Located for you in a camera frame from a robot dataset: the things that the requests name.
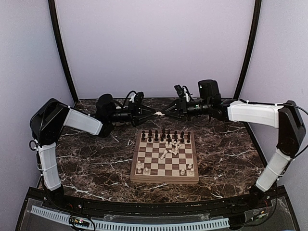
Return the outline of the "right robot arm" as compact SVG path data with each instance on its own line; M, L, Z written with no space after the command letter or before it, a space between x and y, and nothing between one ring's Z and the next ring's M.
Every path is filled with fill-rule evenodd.
M274 145L271 148L273 155L266 155L268 163L255 182L256 190L245 199L245 204L250 209L263 203L263 192L269 190L289 165L307 149L302 146L306 136L306 127L300 114L303 111L294 101L258 103L214 96L191 102L176 99L163 109L166 116L178 120L208 115L219 121L247 123L253 128L264 128L277 138L277 141L270 139L270 143Z

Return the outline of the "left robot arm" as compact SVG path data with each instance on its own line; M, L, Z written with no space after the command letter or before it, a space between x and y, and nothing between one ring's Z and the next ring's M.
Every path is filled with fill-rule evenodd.
M54 191L49 202L58 210L68 206L68 199L56 191L62 187L56 160L56 147L65 128L105 138L114 130L115 124L129 122L136 127L154 117L156 110L142 103L143 92L133 92L130 100L117 102L111 94L99 97L94 115L86 114L57 99L48 100L31 118L32 142L30 148L37 152L38 169L43 185Z

